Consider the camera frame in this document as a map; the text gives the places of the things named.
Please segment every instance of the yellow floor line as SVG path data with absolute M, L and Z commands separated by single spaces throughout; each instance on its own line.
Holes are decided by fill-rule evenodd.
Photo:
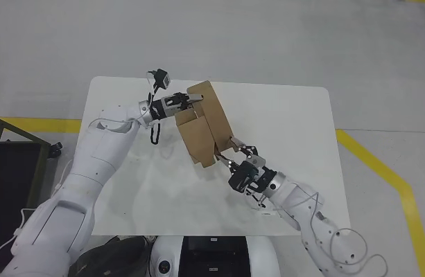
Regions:
M 406 0 L 407 2 L 425 3 L 425 0 Z
M 417 210 L 417 204 L 411 185 L 378 160 L 371 152 L 355 141 L 345 131 L 338 129 L 336 130 L 336 134 L 340 144 L 345 146 L 352 154 L 357 156 L 365 165 L 377 173 L 378 176 L 385 179 L 385 181 L 399 192 L 409 234 L 413 241 L 415 256 L 419 264 L 420 276 L 425 277 L 425 232 L 423 230 L 422 221 L 420 220 L 419 211 Z
M 0 117 L 26 132 L 79 133 L 80 119 Z
M 79 119 L 54 119 L 54 118 L 8 118 L 0 119 L 13 124 L 27 132 L 58 132 L 79 133 L 81 120 Z M 403 180 L 397 173 L 392 171 L 384 163 L 379 161 L 366 148 L 356 142 L 345 131 L 336 130 L 337 140 L 352 154 L 357 156 L 363 163 L 371 168 L 378 176 L 387 181 L 400 195 L 401 205 L 404 210 L 411 240 L 413 242 L 415 256 L 419 265 L 420 276 L 425 277 L 425 232 L 419 211 L 415 202 L 411 185 Z

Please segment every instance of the floor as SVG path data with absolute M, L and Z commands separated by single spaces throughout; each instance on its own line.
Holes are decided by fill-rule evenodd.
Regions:
M 425 3 L 0 0 L 0 116 L 82 118 L 93 77 L 158 67 L 181 80 L 325 87 L 336 129 L 412 186 L 425 231 Z M 66 147 L 57 181 L 78 135 L 37 135 Z M 389 276 L 421 276 L 397 191 L 339 154 L 352 227 Z M 273 240 L 282 276 L 321 276 L 299 237 Z

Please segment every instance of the white table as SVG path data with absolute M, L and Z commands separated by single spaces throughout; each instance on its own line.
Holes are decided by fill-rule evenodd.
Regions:
M 186 92 L 198 81 L 173 80 L 157 96 Z M 234 135 L 256 145 L 267 166 L 320 191 L 323 212 L 350 227 L 329 94 L 321 87 L 212 82 Z M 147 99 L 146 79 L 96 77 L 81 134 L 100 110 Z M 126 160 L 95 205 L 93 235 L 297 235 L 278 214 L 251 209 L 216 163 L 193 165 L 174 118 L 162 121 L 159 145 L 140 129 Z M 225 152 L 237 161 L 242 154 Z

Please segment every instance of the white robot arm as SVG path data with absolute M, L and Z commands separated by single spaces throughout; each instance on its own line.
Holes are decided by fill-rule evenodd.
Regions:
M 167 88 L 167 73 L 160 74 L 161 69 L 153 73 L 154 93 Z M 67 276 L 69 265 L 76 261 L 94 228 L 95 202 L 123 163 L 140 125 L 173 116 L 201 99 L 201 95 L 175 93 L 153 100 L 150 94 L 137 106 L 103 110 L 79 142 L 72 169 L 60 189 L 15 231 L 14 258 L 1 275 Z
M 344 230 L 357 232 L 352 229 L 339 229 L 322 214 L 320 209 L 324 200 L 316 190 L 306 184 L 290 180 L 281 172 L 267 168 L 266 160 L 258 155 L 256 147 L 248 146 L 234 137 L 231 138 L 231 142 L 239 152 L 246 155 L 246 160 L 238 165 L 223 155 L 216 156 L 231 171 L 229 185 L 247 195 L 261 193 L 259 199 L 255 197 L 260 206 L 264 206 L 263 201 L 269 199 L 279 208 L 279 211 L 283 212 L 282 218 L 294 229 L 302 232 L 302 244 L 324 276 L 363 276 L 362 269 L 368 260 L 374 256 L 381 256 L 375 254 L 366 259 L 365 251 L 361 257 L 356 257 L 346 237 L 340 232 Z M 386 269 L 382 276 L 386 276 L 388 265 L 385 259 L 383 260 Z

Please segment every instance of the cardboard flap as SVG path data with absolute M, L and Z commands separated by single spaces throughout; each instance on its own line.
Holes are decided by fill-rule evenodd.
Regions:
M 193 109 L 185 109 L 175 114 L 175 124 L 180 126 L 196 118 L 197 115 Z
M 218 151 L 222 152 L 231 148 L 229 138 L 233 136 L 232 129 L 210 81 L 189 87 L 187 93 L 203 95 L 203 100 L 194 103 L 193 107 L 198 116 L 205 115 Z
M 179 125 L 178 130 L 194 163 L 200 161 L 203 168 L 215 163 L 215 142 L 204 116 Z

